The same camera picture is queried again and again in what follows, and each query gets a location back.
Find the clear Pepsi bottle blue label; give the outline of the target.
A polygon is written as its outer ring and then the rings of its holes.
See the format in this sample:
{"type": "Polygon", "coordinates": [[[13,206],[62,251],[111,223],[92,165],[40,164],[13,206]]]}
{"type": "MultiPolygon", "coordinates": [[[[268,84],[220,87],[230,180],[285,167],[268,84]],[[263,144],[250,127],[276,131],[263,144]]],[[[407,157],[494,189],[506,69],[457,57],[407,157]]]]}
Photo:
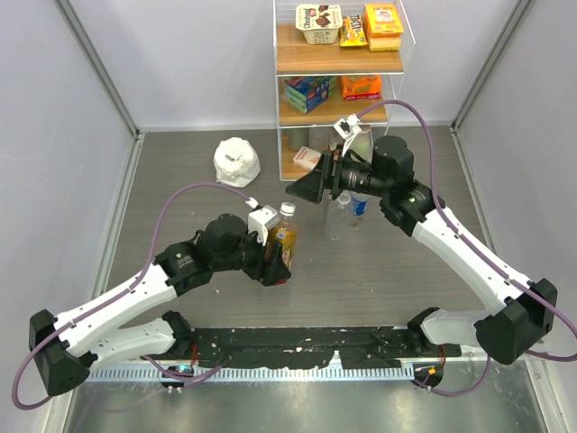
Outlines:
{"type": "Polygon", "coordinates": [[[371,196],[366,195],[366,194],[357,193],[357,192],[352,192],[351,195],[352,195],[351,226],[358,226],[359,224],[361,224],[364,221],[364,217],[365,217],[371,196]]]}

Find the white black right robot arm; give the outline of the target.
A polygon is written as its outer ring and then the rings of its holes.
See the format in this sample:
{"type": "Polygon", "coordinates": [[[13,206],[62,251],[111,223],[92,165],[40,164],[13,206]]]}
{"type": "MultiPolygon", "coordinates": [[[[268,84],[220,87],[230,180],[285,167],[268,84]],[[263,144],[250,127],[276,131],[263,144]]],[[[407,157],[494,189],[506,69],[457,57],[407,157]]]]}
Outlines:
{"type": "Polygon", "coordinates": [[[461,225],[432,190],[415,180],[414,155],[397,136],[373,145],[369,162],[341,151],[322,153],[315,168],[290,183],[289,195],[310,203],[349,191],[378,198],[380,211],[407,236],[439,256],[481,301],[480,311],[429,308],[408,322],[408,348],[430,355],[439,345],[477,346],[509,365],[548,334],[557,289],[548,280],[533,282],[514,271],[461,225]]]}

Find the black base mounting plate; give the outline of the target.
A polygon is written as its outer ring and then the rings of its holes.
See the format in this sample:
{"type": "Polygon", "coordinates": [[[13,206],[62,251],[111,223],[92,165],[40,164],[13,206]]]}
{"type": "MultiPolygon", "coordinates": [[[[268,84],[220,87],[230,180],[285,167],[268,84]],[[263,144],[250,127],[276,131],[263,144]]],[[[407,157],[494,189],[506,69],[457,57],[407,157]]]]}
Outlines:
{"type": "Polygon", "coordinates": [[[154,360],[192,360],[204,368],[326,368],[339,355],[344,369],[399,366],[402,359],[459,357],[458,345],[433,345],[410,329],[394,327],[196,328],[180,352],[154,360]]]}

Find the orange cracker box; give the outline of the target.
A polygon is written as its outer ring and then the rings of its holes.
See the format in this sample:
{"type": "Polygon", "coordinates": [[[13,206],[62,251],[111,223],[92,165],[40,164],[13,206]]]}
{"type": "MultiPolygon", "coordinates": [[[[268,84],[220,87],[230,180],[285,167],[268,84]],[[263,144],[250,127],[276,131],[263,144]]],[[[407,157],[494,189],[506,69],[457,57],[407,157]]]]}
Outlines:
{"type": "Polygon", "coordinates": [[[380,75],[341,76],[342,97],[345,101],[379,99],[380,75]]]}

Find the clear plastic cup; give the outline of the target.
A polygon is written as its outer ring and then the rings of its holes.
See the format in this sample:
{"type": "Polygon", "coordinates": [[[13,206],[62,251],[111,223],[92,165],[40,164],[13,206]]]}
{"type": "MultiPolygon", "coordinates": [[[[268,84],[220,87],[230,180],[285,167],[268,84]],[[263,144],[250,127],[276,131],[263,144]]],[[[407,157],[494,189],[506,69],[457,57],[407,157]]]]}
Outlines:
{"type": "Polygon", "coordinates": [[[308,130],[308,146],[318,152],[329,147],[330,129],[327,127],[311,127],[308,130]]]}

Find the white green bottle on shelf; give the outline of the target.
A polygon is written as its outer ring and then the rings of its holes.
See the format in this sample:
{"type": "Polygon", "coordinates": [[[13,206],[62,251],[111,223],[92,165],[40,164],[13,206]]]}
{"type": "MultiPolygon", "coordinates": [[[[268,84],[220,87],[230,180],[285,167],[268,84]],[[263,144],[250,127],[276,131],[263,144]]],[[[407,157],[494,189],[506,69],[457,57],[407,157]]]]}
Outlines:
{"type": "Polygon", "coordinates": [[[348,155],[357,162],[371,162],[372,136],[371,128],[368,125],[361,126],[361,131],[354,138],[348,155]]]}

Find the pale green cup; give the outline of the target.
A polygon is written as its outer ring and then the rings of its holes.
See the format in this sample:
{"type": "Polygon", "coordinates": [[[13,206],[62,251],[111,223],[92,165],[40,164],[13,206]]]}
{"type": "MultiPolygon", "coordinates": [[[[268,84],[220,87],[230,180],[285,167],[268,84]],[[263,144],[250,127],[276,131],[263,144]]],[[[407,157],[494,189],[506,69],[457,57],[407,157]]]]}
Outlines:
{"type": "Polygon", "coordinates": [[[307,128],[292,128],[288,130],[288,147],[298,151],[301,147],[308,147],[309,130],[307,128]]]}

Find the yellow candy bag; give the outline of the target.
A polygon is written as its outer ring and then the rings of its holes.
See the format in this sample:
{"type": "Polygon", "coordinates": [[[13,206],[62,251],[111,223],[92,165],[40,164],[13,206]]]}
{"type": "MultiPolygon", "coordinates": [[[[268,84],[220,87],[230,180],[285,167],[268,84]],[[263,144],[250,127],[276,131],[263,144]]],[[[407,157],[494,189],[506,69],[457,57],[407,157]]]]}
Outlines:
{"type": "Polygon", "coordinates": [[[362,17],[359,14],[343,18],[339,45],[341,48],[360,48],[368,44],[364,32],[362,17]]]}

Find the white crumpled paper bag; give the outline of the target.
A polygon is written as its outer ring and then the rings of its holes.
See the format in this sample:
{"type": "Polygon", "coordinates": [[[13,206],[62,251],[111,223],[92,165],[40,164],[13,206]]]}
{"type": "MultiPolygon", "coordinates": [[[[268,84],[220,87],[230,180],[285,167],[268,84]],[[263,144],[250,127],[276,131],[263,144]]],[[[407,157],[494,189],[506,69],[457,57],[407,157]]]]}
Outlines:
{"type": "Polygon", "coordinates": [[[216,180],[226,186],[243,189],[261,172],[260,159],[251,144],[240,137],[221,141],[213,162],[216,180]]]}

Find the small clear bottle blue cap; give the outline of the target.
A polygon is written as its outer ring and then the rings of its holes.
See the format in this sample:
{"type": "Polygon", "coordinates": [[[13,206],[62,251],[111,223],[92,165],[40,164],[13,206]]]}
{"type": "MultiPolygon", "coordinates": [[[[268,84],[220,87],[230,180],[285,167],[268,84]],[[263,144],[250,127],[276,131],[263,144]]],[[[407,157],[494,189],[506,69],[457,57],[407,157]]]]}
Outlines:
{"type": "Polygon", "coordinates": [[[325,235],[328,239],[338,240],[348,226],[351,217],[351,200],[351,194],[343,191],[328,204],[325,216],[325,235]]]}

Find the orange yellow sponge pack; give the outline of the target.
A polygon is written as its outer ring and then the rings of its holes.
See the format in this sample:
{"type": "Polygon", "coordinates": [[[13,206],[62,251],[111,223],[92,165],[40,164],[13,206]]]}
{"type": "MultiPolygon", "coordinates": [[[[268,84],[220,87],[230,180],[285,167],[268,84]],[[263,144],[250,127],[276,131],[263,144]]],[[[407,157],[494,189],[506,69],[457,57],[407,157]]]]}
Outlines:
{"type": "Polygon", "coordinates": [[[370,51],[398,51],[404,26],[394,4],[368,4],[364,8],[370,51]]]}

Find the amber drink bottle red label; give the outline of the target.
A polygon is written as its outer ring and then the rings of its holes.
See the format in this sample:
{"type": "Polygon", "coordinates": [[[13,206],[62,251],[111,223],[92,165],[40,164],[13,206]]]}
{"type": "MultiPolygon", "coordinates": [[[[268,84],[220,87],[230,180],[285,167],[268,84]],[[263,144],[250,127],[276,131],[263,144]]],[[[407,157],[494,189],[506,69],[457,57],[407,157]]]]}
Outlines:
{"type": "Polygon", "coordinates": [[[294,216],[283,216],[279,212],[279,222],[269,231],[267,246],[273,240],[278,240],[282,244],[282,260],[291,269],[292,260],[295,252],[297,241],[297,227],[294,216]]]}

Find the white chocolate yogurt tub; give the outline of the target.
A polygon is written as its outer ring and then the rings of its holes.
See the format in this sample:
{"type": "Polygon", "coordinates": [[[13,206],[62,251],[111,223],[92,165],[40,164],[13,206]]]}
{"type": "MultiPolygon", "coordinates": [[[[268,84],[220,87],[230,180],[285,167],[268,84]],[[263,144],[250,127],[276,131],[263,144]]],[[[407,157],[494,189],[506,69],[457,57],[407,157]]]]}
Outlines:
{"type": "Polygon", "coordinates": [[[296,7],[295,26],[310,45],[333,44],[343,26],[340,5],[301,4],[296,7]]]}

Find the white amber bottle cap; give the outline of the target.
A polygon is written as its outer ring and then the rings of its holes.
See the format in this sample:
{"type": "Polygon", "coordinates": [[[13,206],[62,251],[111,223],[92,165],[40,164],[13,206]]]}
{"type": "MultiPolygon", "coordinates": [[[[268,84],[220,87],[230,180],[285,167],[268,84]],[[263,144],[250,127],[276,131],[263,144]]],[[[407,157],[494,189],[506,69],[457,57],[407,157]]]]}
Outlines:
{"type": "Polygon", "coordinates": [[[282,202],[279,212],[285,217],[293,217],[296,212],[296,205],[292,202],[282,202]]]}

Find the blue green box pack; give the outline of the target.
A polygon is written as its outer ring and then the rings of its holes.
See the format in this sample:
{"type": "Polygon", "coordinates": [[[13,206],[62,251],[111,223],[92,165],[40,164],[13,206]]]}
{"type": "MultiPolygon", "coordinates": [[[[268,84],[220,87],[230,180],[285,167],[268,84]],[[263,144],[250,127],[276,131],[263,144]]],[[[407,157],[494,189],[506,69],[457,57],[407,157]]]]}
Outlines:
{"type": "Polygon", "coordinates": [[[334,76],[301,76],[284,82],[284,98],[298,112],[308,114],[323,104],[336,87],[334,76]]]}

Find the white red tissue box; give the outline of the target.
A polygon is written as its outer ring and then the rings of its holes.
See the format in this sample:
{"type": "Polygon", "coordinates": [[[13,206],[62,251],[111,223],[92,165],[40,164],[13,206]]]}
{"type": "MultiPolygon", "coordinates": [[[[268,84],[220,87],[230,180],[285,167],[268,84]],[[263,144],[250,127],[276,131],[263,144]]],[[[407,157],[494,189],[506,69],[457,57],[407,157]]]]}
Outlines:
{"type": "Polygon", "coordinates": [[[322,153],[311,149],[306,146],[302,146],[293,157],[293,164],[306,171],[311,171],[318,164],[322,153]]]}

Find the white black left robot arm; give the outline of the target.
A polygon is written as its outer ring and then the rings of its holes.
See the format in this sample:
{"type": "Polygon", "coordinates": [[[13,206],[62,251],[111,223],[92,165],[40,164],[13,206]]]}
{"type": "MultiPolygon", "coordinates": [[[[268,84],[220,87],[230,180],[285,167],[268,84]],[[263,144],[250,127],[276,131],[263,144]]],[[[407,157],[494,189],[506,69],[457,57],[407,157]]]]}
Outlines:
{"type": "Polygon", "coordinates": [[[58,315],[46,309],[34,314],[29,347],[47,394],[69,392],[96,370],[125,359],[186,357],[194,334],[179,313],[169,311],[138,327],[124,323],[209,283],[217,272],[241,271],[265,287],[286,281],[291,273],[280,245],[266,245],[278,222],[278,211],[269,206],[252,211],[246,220],[222,214],[105,294],[58,315]]]}

